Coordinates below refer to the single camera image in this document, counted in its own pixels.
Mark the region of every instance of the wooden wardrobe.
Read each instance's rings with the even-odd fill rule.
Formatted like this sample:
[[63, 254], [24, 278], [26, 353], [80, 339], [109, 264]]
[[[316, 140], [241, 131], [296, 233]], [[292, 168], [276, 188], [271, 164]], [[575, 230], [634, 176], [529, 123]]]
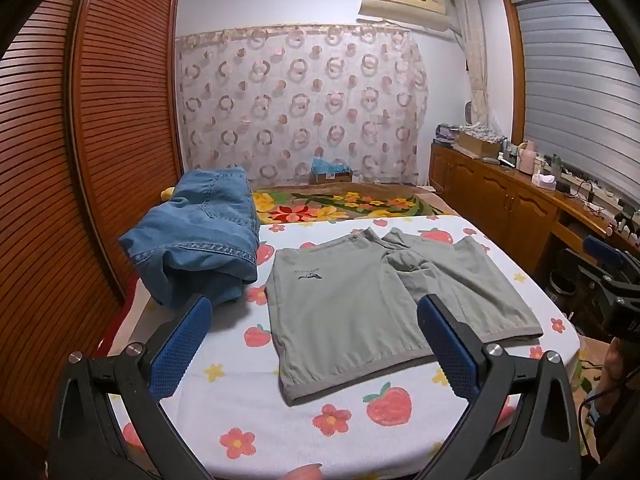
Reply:
[[0, 61], [0, 415], [41, 446], [124, 303], [118, 238], [182, 174], [176, 5], [44, 0]]

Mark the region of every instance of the white tablecloth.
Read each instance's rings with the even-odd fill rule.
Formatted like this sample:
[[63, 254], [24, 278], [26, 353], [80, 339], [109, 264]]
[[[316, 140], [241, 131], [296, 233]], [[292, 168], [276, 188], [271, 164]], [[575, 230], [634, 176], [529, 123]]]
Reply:
[[[214, 309], [209, 335], [175, 395], [161, 403], [212, 475], [268, 480], [301, 465], [322, 463], [327, 479], [397, 478], [423, 468], [455, 426], [466, 401], [453, 394], [437, 362], [378, 376], [298, 406], [289, 407], [282, 399], [262, 289], [273, 251], [320, 244], [367, 227], [379, 236], [392, 227], [414, 235], [436, 228], [453, 241], [472, 234], [488, 247], [544, 331], [539, 340], [507, 345], [509, 352], [540, 357], [553, 349], [568, 368], [574, 364], [579, 342], [571, 324], [523, 270], [463, 218], [264, 225], [258, 281], [247, 287], [246, 301]], [[129, 419], [122, 401], [114, 396], [112, 403], [124, 428]], [[516, 404], [517, 397], [511, 397], [510, 406]], [[388, 426], [386, 420], [396, 425]]]

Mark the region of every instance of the beige curtain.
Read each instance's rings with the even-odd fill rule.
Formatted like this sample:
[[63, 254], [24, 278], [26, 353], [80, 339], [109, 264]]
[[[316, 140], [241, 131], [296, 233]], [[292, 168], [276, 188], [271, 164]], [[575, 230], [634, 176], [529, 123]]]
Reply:
[[486, 88], [486, 46], [478, 0], [455, 0], [471, 81], [471, 122], [489, 126]]
[[257, 185], [306, 184], [314, 156], [367, 180], [417, 178], [427, 76], [400, 28], [299, 25], [178, 40], [190, 168], [242, 166]]

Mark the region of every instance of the denim fabric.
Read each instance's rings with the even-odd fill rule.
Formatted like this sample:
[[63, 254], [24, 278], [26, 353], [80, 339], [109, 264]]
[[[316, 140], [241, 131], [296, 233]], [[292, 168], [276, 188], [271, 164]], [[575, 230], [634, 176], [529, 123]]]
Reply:
[[120, 244], [158, 303], [177, 308], [200, 293], [216, 305], [257, 279], [259, 228], [243, 168], [193, 170]]

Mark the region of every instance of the window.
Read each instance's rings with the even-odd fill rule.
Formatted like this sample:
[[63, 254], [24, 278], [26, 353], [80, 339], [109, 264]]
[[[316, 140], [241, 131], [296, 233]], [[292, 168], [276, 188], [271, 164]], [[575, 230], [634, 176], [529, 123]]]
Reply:
[[522, 128], [545, 155], [640, 202], [640, 76], [607, 23], [588, 0], [505, 3], [521, 38], [510, 23], [514, 140]]

